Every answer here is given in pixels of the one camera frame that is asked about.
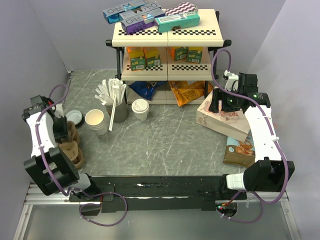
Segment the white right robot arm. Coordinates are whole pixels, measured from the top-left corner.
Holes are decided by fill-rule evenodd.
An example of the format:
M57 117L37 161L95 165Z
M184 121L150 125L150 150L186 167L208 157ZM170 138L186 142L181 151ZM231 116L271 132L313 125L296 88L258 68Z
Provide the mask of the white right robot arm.
M226 70L223 77L227 83L224 90L213 90L209 111L243 112L250 127L255 160L243 173L228 174L226 182L218 187L219 195L223 199L230 199L236 190L281 192L295 171L295 165L285 160L279 146L268 94L258 91L256 74L234 74Z

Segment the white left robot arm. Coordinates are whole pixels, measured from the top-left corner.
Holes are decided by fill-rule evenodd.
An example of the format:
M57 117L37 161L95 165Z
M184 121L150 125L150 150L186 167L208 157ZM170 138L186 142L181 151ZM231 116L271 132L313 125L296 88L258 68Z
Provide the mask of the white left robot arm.
M30 102L22 114L32 138L30 159L23 163L24 169L46 196L73 193L79 199L95 200L100 192L97 184L89 174L78 171L85 160L75 124L48 97L38 95Z

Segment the white paper coffee cup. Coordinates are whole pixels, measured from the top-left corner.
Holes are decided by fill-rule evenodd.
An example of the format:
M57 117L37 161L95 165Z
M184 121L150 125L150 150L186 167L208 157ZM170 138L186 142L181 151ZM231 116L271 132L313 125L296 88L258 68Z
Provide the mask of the white paper coffee cup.
M132 111L138 121L143 122L148 118L148 114L149 114L148 109L146 109L144 111L137 111L137 110L133 109Z

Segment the paper takeout bag orange handles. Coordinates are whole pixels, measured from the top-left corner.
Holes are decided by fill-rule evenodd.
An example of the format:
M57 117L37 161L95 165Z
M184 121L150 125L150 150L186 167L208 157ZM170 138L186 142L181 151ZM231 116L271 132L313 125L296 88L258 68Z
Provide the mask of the paper takeout bag orange handles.
M209 111L212 98L213 92L210 92L198 107L196 111L196 122L227 137L244 142L250 131L250 126L242 110L224 112L221 111L222 104L219 103L218 113L212 113Z

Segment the brown cardboard cup carrier top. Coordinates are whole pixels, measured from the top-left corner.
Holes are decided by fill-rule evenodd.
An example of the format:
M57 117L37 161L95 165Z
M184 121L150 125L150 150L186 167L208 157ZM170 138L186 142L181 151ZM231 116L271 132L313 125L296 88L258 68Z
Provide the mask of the brown cardboard cup carrier top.
M66 156L74 161L78 154L79 134L76 125L72 121L67 121L67 136L57 140L58 146Z

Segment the white plastic cup lid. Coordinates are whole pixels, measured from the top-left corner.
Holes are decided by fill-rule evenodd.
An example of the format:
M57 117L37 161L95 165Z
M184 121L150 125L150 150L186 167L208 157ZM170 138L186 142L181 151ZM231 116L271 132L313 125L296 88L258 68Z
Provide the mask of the white plastic cup lid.
M131 104L131 109L135 113L144 113L149 109L149 103L145 99L139 98Z

